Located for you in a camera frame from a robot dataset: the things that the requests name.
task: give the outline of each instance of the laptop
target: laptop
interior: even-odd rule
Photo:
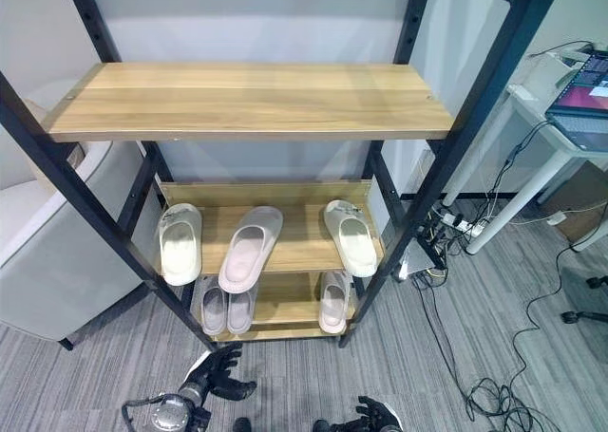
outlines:
[[[546,116],[579,149],[608,153],[608,52],[591,54]]]

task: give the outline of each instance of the laptop screen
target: laptop screen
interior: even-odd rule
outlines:
[[[608,54],[593,54],[549,110],[608,113]]]

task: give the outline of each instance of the lower shelf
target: lower shelf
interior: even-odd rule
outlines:
[[[330,337],[318,325],[321,272],[263,274],[259,279],[256,311],[251,329],[240,335],[228,331],[213,337],[216,341],[274,340],[309,337]],[[201,285],[195,287],[191,311],[201,321]],[[355,310],[355,294],[351,289],[347,318]]]

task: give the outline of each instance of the black glove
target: black glove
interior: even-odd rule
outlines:
[[[355,409],[357,413],[364,415],[361,422],[365,423],[370,432],[380,432],[385,430],[400,431],[399,420],[390,413],[389,409],[374,399],[366,396],[359,396],[359,402],[365,405],[358,405]]]
[[[201,386],[203,399],[207,392],[231,401],[249,397],[257,387],[256,382],[243,383],[229,378],[230,368],[238,364],[242,346],[242,343],[230,344],[211,353],[190,372],[182,387],[191,383]]]

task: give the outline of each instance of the chair wheel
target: chair wheel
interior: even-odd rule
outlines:
[[[561,314],[561,321],[563,321],[566,325],[572,325],[579,321],[579,314],[575,311],[565,311]]]
[[[608,275],[604,275],[602,278],[591,277],[587,279],[587,285],[593,290],[601,287],[602,283],[608,284]]]
[[[601,287],[602,281],[601,278],[597,278],[597,277],[591,277],[587,279],[587,285],[589,286],[589,288],[591,289],[595,289],[595,288],[599,288]]]

